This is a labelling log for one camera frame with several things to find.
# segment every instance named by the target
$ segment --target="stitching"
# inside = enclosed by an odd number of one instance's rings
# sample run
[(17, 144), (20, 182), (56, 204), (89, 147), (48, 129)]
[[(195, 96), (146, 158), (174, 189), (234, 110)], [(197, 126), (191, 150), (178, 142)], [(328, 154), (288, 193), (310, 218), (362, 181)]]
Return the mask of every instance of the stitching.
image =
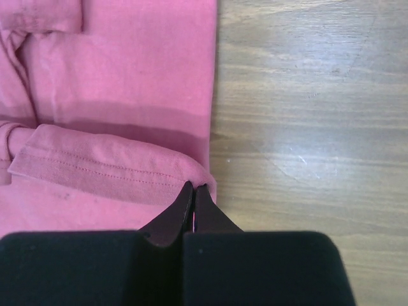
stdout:
[[(33, 146), (28, 146), (28, 147), (33, 148), (33, 149), (37, 149), (37, 150), (44, 150), (44, 149), (33, 147)], [(143, 171), (143, 170), (136, 170), (136, 169), (126, 168), (126, 167), (121, 167), (121, 166), (115, 166), (114, 164), (102, 163), (100, 161), (95, 161), (93, 159), (85, 158), (85, 157), (78, 156), (76, 154), (72, 154), (70, 152), (61, 151), (61, 150), (54, 150), (54, 149), (46, 149), (46, 150), (51, 151), (51, 152), (55, 152), (55, 153), (63, 153), (63, 154), (66, 154), (66, 155), (73, 156), (75, 158), (81, 159), (83, 161), (89, 161), (89, 162), (94, 163), (94, 164), (101, 164), (103, 166), (108, 166), (108, 167), (112, 167), (112, 168), (116, 168), (116, 169), (122, 169), (122, 170), (135, 171), (135, 172), (140, 172), (140, 173), (157, 174), (157, 175), (162, 175), (162, 176), (165, 176), (165, 177), (171, 177), (172, 179), (179, 180), (180, 182), (184, 182), (184, 180), (182, 180), (180, 178), (177, 178), (177, 177), (174, 177), (173, 175), (169, 175), (169, 174), (165, 174), (165, 173)]]
[(73, 165), (73, 164), (65, 163), (65, 162), (63, 162), (63, 161), (58, 161), (58, 160), (55, 160), (55, 159), (50, 159), (50, 158), (45, 158), (45, 157), (34, 156), (34, 155), (31, 155), (31, 154), (22, 153), (22, 152), (21, 152), (20, 154), (22, 154), (22, 155), (27, 155), (27, 156), (29, 156), (29, 157), (34, 157), (34, 158), (37, 158), (37, 159), (44, 159), (44, 160), (46, 160), (46, 161), (53, 161), (53, 162), (56, 162), (56, 163), (65, 164), (66, 166), (70, 166), (70, 167), (73, 167), (73, 168), (78, 169), (78, 170), (83, 170), (83, 171), (95, 173), (95, 174), (102, 175), (102, 176), (104, 176), (104, 177), (110, 177), (110, 178), (113, 178), (113, 179), (128, 180), (128, 181), (132, 181), (132, 182), (145, 183), (145, 184), (156, 184), (156, 185), (164, 185), (164, 186), (178, 187), (178, 185), (174, 185), (174, 184), (165, 184), (165, 183), (158, 183), (158, 182), (146, 182), (146, 181), (144, 181), (144, 180), (134, 180), (134, 179), (132, 179), (132, 178), (126, 178), (126, 177), (116, 177), (115, 175), (109, 175), (109, 174), (105, 174), (105, 173), (93, 171), (93, 170), (90, 170), (90, 169), (87, 169), (87, 168), (78, 167), (78, 166), (75, 166), (75, 165)]

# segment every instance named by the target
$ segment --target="wooden table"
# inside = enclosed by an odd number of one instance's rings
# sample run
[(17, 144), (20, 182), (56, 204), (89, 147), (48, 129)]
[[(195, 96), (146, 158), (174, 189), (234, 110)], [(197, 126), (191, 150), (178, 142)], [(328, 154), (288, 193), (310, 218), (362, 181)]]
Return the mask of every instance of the wooden table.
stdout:
[(408, 1), (219, 0), (218, 204), (316, 230), (359, 305), (408, 305)]

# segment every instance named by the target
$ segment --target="pink cloth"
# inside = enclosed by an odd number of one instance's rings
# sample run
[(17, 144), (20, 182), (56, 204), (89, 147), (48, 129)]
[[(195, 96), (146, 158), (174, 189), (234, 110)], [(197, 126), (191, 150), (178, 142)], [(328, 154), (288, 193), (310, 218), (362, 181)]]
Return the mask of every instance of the pink cloth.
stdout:
[(137, 229), (208, 172), (216, 0), (0, 1), (0, 237)]

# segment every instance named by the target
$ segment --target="pink shirt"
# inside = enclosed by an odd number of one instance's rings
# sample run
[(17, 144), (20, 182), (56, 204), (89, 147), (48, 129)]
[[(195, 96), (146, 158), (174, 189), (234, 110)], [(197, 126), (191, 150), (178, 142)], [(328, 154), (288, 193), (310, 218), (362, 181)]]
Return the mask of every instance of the pink shirt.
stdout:
[(208, 172), (216, 0), (0, 1), (0, 237), (137, 229)]

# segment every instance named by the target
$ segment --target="shirt sleeve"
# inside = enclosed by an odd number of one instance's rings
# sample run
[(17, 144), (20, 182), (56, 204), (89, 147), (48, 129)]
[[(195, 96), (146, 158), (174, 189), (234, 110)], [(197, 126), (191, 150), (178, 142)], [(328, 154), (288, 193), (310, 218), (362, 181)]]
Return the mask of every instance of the shirt sleeve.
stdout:
[(29, 80), (17, 49), (28, 34), (79, 33), (81, 27), (81, 0), (0, 1), (0, 185), (11, 181), (10, 149), (22, 147), (34, 131), (30, 128), (37, 126)]

